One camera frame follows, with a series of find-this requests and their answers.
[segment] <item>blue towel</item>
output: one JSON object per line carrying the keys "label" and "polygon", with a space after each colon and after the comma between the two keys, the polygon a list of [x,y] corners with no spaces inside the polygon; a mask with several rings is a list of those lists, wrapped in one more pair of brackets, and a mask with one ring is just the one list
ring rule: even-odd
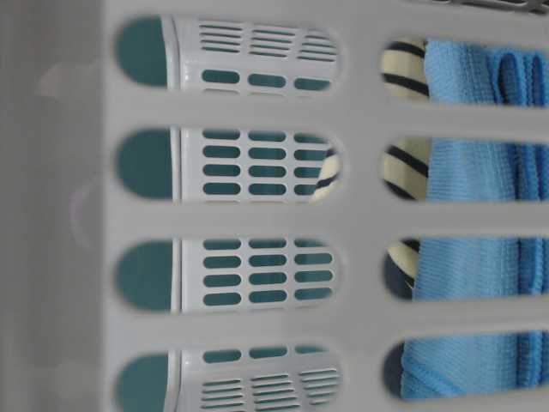
{"label": "blue towel", "polygon": [[[425,74],[431,98],[451,104],[545,106],[545,58],[537,52],[430,41]],[[434,139],[427,199],[516,199],[549,194],[549,149]],[[422,239],[415,300],[466,300],[546,291],[543,239]],[[488,394],[547,381],[548,339],[535,331],[412,340],[402,356],[406,399]]]}

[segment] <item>striped cloth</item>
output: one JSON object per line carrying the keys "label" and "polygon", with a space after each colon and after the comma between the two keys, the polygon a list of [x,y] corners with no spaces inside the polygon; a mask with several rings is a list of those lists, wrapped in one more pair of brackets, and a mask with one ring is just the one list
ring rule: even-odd
{"label": "striped cloth", "polygon": [[[402,38],[389,45],[382,55],[381,72],[391,95],[411,100],[429,100],[424,59],[425,42],[422,39]],[[383,154],[380,174],[385,184],[398,197],[424,201],[430,156],[431,139],[402,139],[390,145]],[[323,163],[311,201],[318,201],[333,190],[340,167],[339,156],[331,148]],[[412,288],[418,271],[419,240],[397,241],[389,247],[388,254],[404,281]]]}

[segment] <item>fabric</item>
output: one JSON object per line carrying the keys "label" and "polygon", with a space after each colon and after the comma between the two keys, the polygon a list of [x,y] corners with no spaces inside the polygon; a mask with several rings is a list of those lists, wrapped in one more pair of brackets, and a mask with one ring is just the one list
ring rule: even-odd
{"label": "fabric", "polygon": [[[425,46],[422,39],[401,38],[382,55],[381,72],[391,95],[411,100],[429,100],[424,74]],[[431,139],[407,138],[389,146],[383,154],[381,176],[389,189],[407,200],[425,200]],[[323,163],[311,201],[326,197],[334,188],[340,171],[337,153],[331,149]],[[413,286],[419,259],[419,241],[396,241],[388,249],[389,259],[401,280]]]}
{"label": "fabric", "polygon": [[[545,106],[547,66],[536,52],[430,41],[431,98],[453,104]],[[547,147],[434,139],[427,200],[541,200],[549,185]],[[541,239],[422,239],[414,300],[467,300],[539,294],[547,288]],[[547,376],[541,332],[408,341],[402,356],[406,399],[488,394],[535,387]]]}

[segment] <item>plastic basket wall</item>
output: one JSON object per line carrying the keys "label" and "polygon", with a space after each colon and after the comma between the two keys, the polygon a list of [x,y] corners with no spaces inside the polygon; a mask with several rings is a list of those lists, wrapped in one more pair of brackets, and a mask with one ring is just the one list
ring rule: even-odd
{"label": "plastic basket wall", "polygon": [[[403,203],[377,173],[387,144],[404,136],[546,142],[542,111],[409,105],[388,96],[378,71],[381,50],[403,33],[547,51],[544,16],[400,0],[6,0],[0,11],[9,137],[0,151],[9,234],[2,410],[115,411],[120,371],[138,356],[247,353],[273,344],[291,350],[304,342],[336,359],[339,391],[330,411],[546,410],[544,391],[404,404],[384,389],[385,356],[403,339],[549,328],[546,298],[396,300],[380,269],[387,245],[407,235],[547,236],[549,226],[542,204]],[[311,27],[337,45],[340,71],[331,88],[309,99],[143,87],[119,68],[115,44],[122,27],[151,14]],[[142,199],[123,188],[114,163],[130,133],[154,126],[326,136],[341,154],[342,179],[318,203]],[[331,299],[299,310],[152,314],[131,308],[116,290],[118,261],[133,245],[235,237],[320,239],[338,257],[342,281]],[[298,380],[306,369],[296,361],[280,372]],[[257,374],[241,371],[235,379]],[[206,375],[197,391],[217,379]]]}

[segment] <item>laundry basket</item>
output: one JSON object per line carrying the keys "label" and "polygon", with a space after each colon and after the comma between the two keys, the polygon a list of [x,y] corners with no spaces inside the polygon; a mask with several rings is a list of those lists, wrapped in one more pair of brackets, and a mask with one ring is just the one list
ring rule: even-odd
{"label": "laundry basket", "polygon": [[[517,10],[535,15],[506,12]],[[547,227],[543,205],[404,203],[377,172],[407,136],[546,140],[543,112],[410,105],[379,75],[382,49],[408,33],[546,49],[545,2],[7,0],[0,11],[3,410],[120,410],[121,371],[166,351],[166,412],[546,409],[543,391],[405,404],[386,390],[383,364],[404,339],[548,326],[544,298],[402,302],[383,282],[387,246]],[[145,15],[163,18],[168,89],[132,81],[117,59],[118,36]],[[118,176],[128,137],[150,127],[170,128],[170,200]],[[329,148],[341,176],[311,202],[317,177],[301,169]],[[157,240],[173,243],[171,312],[132,307],[114,281],[129,250]]]}

